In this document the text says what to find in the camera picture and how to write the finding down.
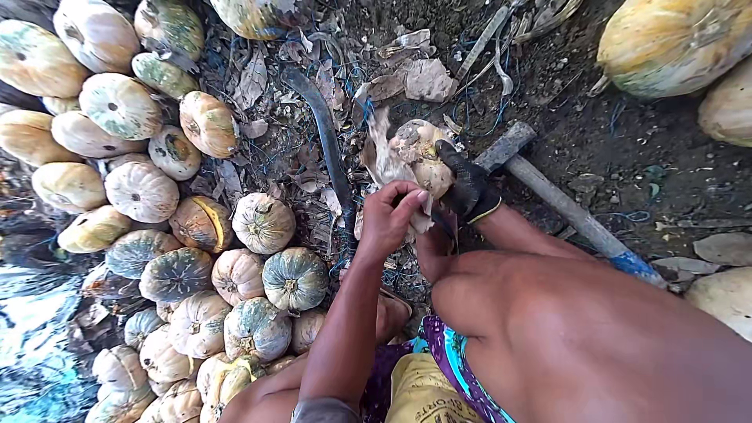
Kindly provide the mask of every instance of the pumpkin skin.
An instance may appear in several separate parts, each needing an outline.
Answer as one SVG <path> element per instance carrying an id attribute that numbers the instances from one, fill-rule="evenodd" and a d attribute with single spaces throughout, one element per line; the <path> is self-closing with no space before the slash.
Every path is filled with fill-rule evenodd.
<path id="1" fill-rule="evenodd" d="M 138 279 L 153 258 L 182 245 L 174 236 L 153 229 L 135 230 L 118 238 L 105 253 L 108 268 L 116 275 Z"/>
<path id="2" fill-rule="evenodd" d="M 82 163 L 48 163 L 32 175 L 39 198 L 68 213 L 84 213 L 107 202 L 99 173 Z"/>
<path id="3" fill-rule="evenodd" d="M 128 321 L 123 331 L 126 345 L 140 351 L 149 333 L 159 329 L 165 322 L 156 314 L 155 308 L 141 310 Z"/>
<path id="4" fill-rule="evenodd" d="M 57 243 L 69 253 L 93 253 L 109 247 L 130 227 L 128 216 L 118 213 L 111 205 L 103 205 L 78 216 L 57 236 Z"/>
<path id="5" fill-rule="evenodd" d="M 207 93 L 192 91 L 183 97 L 180 126 L 193 145 L 208 156 L 226 159 L 238 148 L 232 113 Z"/>
<path id="6" fill-rule="evenodd" d="M 81 293 L 84 297 L 100 300 L 120 300 L 141 295 L 138 292 L 138 281 L 116 275 L 104 262 L 92 269 L 83 280 Z"/>
<path id="7" fill-rule="evenodd" d="M 67 99 L 42 97 L 42 104 L 53 116 L 63 114 L 67 111 L 81 110 L 81 104 L 78 102 L 78 97 L 69 97 Z"/>
<path id="8" fill-rule="evenodd" d="M 133 25 L 103 0 L 61 0 L 55 32 L 73 56 L 94 73 L 128 73 L 141 45 Z"/>
<path id="9" fill-rule="evenodd" d="M 157 53 L 137 54 L 131 66 L 141 82 L 176 100 L 199 88 L 199 83 L 192 76 L 176 65 L 160 59 Z"/>
<path id="10" fill-rule="evenodd" d="M 232 241 L 229 216 L 229 210 L 211 198 L 191 196 L 180 202 L 170 226 L 185 246 L 219 253 Z"/>
<path id="11" fill-rule="evenodd" d="M 138 289 L 144 298 L 152 301 L 184 300 L 211 288 L 211 265 L 209 254 L 198 248 L 169 251 L 146 265 Z"/>
<path id="12" fill-rule="evenodd" d="M 134 221 L 157 224 L 175 212 L 180 192 L 155 165 L 128 162 L 105 178 L 107 198 L 117 211 Z"/>
<path id="13" fill-rule="evenodd" d="M 133 423 L 155 398 L 148 384 L 134 391 L 112 391 L 94 404 L 84 423 Z"/>
<path id="14" fill-rule="evenodd" d="M 264 193 L 250 193 L 238 201 L 232 229 L 249 250 L 274 254 L 295 235 L 295 214 L 280 200 Z"/>
<path id="15" fill-rule="evenodd" d="M 752 52 L 747 0 L 627 0 L 601 38 L 598 63 L 640 97 L 691 93 Z"/>
<path id="16" fill-rule="evenodd" d="M 287 350 L 292 331 L 287 313 L 266 298 L 241 301 L 225 318 L 225 353 L 230 360 L 255 355 L 268 363 Z"/>
<path id="17" fill-rule="evenodd" d="M 243 300 L 263 297 L 261 272 L 264 260 L 246 248 L 225 251 L 211 270 L 211 283 L 231 306 Z"/>
<path id="18" fill-rule="evenodd" d="M 149 157 L 175 181 L 191 179 L 201 167 L 201 151 L 176 126 L 165 125 L 149 141 Z"/>
<path id="19" fill-rule="evenodd" d="M 126 141 L 102 130 L 81 111 L 52 119 L 52 137 L 61 146 L 85 157 L 101 159 L 146 151 L 146 141 Z"/>
<path id="20" fill-rule="evenodd" d="M 262 276 L 269 301 L 293 314 L 321 304 L 329 287 L 326 264 L 304 247 L 288 248 L 271 256 Z"/>
<path id="21" fill-rule="evenodd" d="M 201 19 L 178 0 L 143 0 L 136 9 L 133 26 L 139 39 L 154 38 L 194 62 L 204 50 Z"/>
<path id="22" fill-rule="evenodd" d="M 144 340 L 138 360 L 149 379 L 157 383 L 177 382 L 192 377 L 203 360 L 195 360 L 175 351 L 170 343 L 170 325 L 164 324 Z"/>
<path id="23" fill-rule="evenodd" d="M 0 22 L 0 80 L 33 96 L 68 98 L 89 72 L 52 32 L 21 20 Z"/>
<path id="24" fill-rule="evenodd" d="M 202 405 L 196 383 L 193 380 L 183 380 L 173 385 L 162 397 L 159 415 L 165 423 L 188 423 L 198 420 Z"/>
<path id="25" fill-rule="evenodd" d="M 14 110 L 0 116 L 0 148 L 22 162 L 39 167 L 52 162 L 83 162 L 52 136 L 52 116 Z"/>
<path id="26" fill-rule="evenodd" d="M 98 74 L 83 83 L 81 110 L 106 133 L 128 141 L 162 130 L 162 109 L 149 90 L 121 74 Z"/>
<path id="27" fill-rule="evenodd" d="M 175 351 L 193 358 L 209 358 L 225 348 L 225 316 L 232 307 L 214 291 L 186 298 L 170 320 L 169 338 Z"/>
<path id="28" fill-rule="evenodd" d="M 134 391 L 147 381 L 138 353 L 127 345 L 101 350 L 94 358 L 92 374 L 97 382 L 108 384 L 113 391 Z"/>

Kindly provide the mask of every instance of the gloved hand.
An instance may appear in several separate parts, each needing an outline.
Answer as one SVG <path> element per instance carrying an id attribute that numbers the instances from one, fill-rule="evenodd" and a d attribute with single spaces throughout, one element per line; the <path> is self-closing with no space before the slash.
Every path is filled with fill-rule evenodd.
<path id="1" fill-rule="evenodd" d="M 468 223 L 493 213 L 502 204 L 501 194 L 488 184 L 488 171 L 462 157 L 443 139 L 435 143 L 441 161 L 452 169 L 456 182 L 441 198 Z"/>

